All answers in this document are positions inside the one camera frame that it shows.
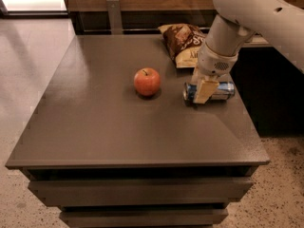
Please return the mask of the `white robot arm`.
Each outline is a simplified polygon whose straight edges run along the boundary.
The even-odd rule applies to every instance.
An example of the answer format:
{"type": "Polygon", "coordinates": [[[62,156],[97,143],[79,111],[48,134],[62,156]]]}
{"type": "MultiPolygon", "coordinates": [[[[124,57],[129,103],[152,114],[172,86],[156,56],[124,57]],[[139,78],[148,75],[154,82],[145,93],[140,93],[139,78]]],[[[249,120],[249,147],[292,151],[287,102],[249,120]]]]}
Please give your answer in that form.
{"type": "Polygon", "coordinates": [[[284,0],[213,0],[218,12],[204,44],[185,96],[204,104],[230,72],[238,52],[255,33],[304,70],[304,10],[284,0]]]}

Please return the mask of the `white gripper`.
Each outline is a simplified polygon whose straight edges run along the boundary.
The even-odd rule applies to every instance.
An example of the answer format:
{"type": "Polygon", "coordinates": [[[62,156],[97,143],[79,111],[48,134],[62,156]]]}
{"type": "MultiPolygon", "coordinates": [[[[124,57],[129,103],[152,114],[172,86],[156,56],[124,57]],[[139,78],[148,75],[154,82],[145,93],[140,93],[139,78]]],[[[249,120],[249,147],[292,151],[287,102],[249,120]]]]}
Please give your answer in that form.
{"type": "Polygon", "coordinates": [[[198,62],[191,77],[191,84],[197,84],[193,102],[205,104],[219,86],[217,80],[202,80],[202,77],[220,77],[231,71],[238,59],[238,54],[223,56],[203,44],[198,51],[198,62]]]}

